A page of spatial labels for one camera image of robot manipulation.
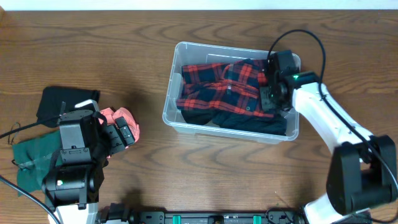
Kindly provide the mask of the green garment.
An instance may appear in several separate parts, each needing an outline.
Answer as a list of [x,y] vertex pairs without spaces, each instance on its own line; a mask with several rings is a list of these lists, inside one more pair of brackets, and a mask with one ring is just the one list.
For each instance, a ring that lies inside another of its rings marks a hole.
[[61,147],[60,131],[14,144],[12,163],[18,167],[17,185],[27,192],[41,190],[42,181],[50,170],[52,155]]

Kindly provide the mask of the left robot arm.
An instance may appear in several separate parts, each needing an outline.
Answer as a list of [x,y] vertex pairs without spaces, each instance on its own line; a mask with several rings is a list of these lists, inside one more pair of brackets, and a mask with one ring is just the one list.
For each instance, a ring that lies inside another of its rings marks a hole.
[[59,126],[62,163],[42,181],[45,205],[55,223],[97,223],[103,169],[139,139],[139,125],[127,109],[107,108],[63,114]]

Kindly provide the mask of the black rubber band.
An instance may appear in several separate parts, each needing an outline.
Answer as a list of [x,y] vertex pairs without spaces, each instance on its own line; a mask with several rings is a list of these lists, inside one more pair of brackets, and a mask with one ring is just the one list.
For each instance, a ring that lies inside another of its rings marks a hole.
[[[15,129],[19,129],[21,127],[21,124],[19,122],[16,122],[12,125],[11,127],[11,131],[15,130]],[[18,131],[14,131],[13,133],[11,133],[8,138],[7,138],[7,143],[8,145],[13,145],[15,144],[15,138],[16,136],[19,134]]]

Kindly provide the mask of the dark navy garment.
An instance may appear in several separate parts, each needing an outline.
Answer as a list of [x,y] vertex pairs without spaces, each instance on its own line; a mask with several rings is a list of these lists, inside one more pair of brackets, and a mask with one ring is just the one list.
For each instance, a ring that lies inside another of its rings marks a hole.
[[287,120],[281,115],[272,115],[271,118],[248,116],[221,110],[181,110],[186,123],[206,125],[213,123],[220,128],[249,131],[255,133],[274,134],[285,136]]

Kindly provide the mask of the black garment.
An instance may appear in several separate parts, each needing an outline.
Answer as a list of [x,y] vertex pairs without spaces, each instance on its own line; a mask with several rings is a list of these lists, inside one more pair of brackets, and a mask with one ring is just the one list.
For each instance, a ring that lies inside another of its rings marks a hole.
[[75,111],[75,105],[94,100],[99,102],[99,90],[84,90],[64,86],[48,86],[42,92],[41,101],[36,116],[38,121],[60,114],[62,102],[65,102],[65,113]]

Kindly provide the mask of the red plaid flannel shirt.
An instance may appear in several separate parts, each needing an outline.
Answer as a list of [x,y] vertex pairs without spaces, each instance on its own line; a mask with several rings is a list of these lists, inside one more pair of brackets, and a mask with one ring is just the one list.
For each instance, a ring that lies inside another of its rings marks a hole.
[[183,91],[179,110],[219,110],[259,118],[274,112],[261,109],[259,89],[266,86],[265,60],[207,63],[182,67]]

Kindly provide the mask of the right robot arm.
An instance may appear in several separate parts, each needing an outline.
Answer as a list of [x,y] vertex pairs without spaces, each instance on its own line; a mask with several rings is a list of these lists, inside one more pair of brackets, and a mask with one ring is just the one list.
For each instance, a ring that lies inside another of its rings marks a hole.
[[303,208],[307,223],[372,221],[365,211],[397,200],[396,145],[359,125],[314,72],[269,77],[259,90],[265,110],[300,113],[331,152],[326,192]]

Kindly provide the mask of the clear plastic storage bin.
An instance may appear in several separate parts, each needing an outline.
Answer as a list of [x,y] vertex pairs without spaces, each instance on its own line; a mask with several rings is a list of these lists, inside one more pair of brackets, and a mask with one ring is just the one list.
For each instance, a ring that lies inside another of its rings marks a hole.
[[204,63],[233,63],[246,58],[265,59],[268,52],[264,50],[242,49],[220,45],[180,42],[175,46],[169,85],[165,97],[162,119],[165,124],[173,127],[179,133],[207,134],[227,138],[246,139],[267,144],[278,144],[282,141],[293,141],[299,135],[299,113],[294,109],[282,112],[287,120],[287,130],[284,136],[248,131],[238,131],[221,128],[212,122],[206,125],[188,124],[185,122],[176,100],[183,90],[182,66]]

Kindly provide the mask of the pink shirt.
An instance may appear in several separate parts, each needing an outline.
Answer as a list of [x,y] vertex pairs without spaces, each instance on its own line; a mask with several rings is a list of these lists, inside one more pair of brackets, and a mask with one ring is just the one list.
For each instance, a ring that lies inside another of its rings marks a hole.
[[[139,140],[140,136],[139,124],[136,122],[136,120],[134,119],[133,115],[130,113],[129,110],[127,110],[126,108],[120,108],[118,110],[114,110],[113,108],[106,108],[101,110],[100,113],[105,117],[105,120],[101,118],[99,119],[100,125],[102,125],[103,123],[114,124],[114,119],[123,116],[127,121],[127,126],[129,126],[135,138],[135,143]],[[109,159],[113,155],[114,154],[108,154],[107,158]]]

